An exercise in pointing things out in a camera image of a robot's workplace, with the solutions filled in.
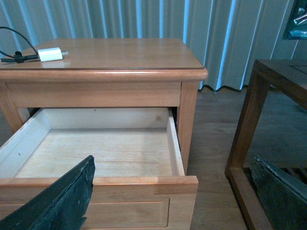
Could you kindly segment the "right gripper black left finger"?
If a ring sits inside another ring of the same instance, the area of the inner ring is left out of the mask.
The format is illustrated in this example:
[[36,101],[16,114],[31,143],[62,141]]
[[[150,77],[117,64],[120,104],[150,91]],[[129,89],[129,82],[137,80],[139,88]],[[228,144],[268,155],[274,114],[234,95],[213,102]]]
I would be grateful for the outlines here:
[[2,230],[79,230],[93,192],[89,155],[52,185],[0,221]]

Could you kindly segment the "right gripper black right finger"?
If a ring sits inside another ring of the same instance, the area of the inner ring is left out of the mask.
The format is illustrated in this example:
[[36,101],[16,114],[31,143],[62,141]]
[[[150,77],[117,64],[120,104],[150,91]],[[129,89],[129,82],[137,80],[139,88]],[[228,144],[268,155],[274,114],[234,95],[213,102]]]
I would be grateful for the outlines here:
[[307,185],[260,156],[251,166],[253,183],[275,230],[307,228]]

